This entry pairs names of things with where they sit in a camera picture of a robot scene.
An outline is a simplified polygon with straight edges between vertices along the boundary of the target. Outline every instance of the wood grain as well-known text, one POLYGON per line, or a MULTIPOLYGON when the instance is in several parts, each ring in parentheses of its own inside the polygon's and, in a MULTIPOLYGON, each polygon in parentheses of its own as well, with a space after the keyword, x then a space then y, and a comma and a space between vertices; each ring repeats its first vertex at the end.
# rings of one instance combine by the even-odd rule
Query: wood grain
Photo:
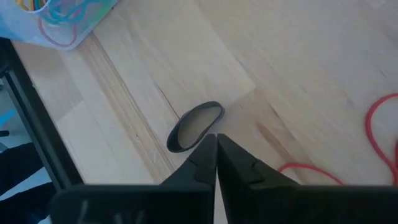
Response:
MULTIPOLYGON (((272 167, 305 162, 347 184, 390 184, 364 115, 398 91, 394 0, 122 0, 75 50, 14 42, 87 183, 161 182, 189 155, 167 135, 216 100, 226 133, 272 167)), ((374 118, 388 155, 398 104, 374 118)), ((286 175, 331 184, 309 171, 286 175)), ((223 223, 221 198, 218 223, 223 223)))

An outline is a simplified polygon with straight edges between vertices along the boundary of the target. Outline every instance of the black metal frame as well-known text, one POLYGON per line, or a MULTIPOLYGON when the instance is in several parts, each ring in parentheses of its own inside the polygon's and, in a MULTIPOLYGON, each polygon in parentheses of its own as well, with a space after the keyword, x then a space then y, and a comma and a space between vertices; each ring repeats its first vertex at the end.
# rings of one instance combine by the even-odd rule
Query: black metal frame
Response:
POLYGON ((10 40, 0 39, 0 78, 58 190, 83 181, 10 40))

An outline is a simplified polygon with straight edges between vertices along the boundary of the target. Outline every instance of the clear plastic container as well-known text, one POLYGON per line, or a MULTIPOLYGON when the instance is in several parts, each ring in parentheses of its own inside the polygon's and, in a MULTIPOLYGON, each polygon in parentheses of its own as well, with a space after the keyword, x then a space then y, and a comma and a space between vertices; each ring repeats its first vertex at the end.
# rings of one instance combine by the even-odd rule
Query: clear plastic container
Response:
POLYGON ((118 0, 22 1, 23 6, 16 0, 0 1, 0 37, 70 50, 90 33, 118 0))

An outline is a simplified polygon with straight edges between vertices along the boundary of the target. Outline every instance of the black rubber band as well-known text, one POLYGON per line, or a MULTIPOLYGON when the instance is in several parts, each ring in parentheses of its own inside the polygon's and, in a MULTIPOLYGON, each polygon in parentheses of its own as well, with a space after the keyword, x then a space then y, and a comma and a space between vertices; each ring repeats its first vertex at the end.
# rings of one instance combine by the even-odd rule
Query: black rubber band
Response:
POLYGON ((203 103, 201 105, 194 107, 194 109, 192 109, 192 110, 186 112, 184 115, 182 115, 180 120, 174 126, 173 130, 170 132, 169 137, 167 138, 167 149, 169 149, 170 152, 184 152, 186 150, 189 150, 189 149, 195 147, 200 142, 200 140, 205 136, 206 132, 218 120, 220 120, 224 116, 224 114, 225 114, 225 109, 219 102, 216 102, 216 101, 209 101, 209 102, 206 102, 206 103, 203 103), (198 139, 191 146, 183 148, 178 141, 178 134, 180 132, 181 124, 184 122, 184 120, 186 118, 189 117, 188 115, 190 115, 192 112, 197 112, 197 111, 205 110, 205 109, 209 109, 209 108, 219 108, 220 113, 218 114, 216 119, 213 122, 211 122, 211 124, 200 133, 198 139))

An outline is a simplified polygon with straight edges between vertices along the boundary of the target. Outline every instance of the wooden table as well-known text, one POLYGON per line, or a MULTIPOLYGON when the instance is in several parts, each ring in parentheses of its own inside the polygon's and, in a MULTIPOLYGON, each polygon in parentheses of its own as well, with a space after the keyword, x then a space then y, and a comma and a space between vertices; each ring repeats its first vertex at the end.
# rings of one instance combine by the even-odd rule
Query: wooden table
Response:
MULTIPOLYGON (((315 164, 347 184, 390 184, 364 115, 398 91, 394 0, 122 0, 76 49, 14 42, 86 183, 151 183, 190 152, 166 139, 184 112, 226 107, 225 133, 272 167, 315 164)), ((374 118, 392 157, 398 104, 374 118)), ((310 171, 295 180, 329 184, 310 171)))

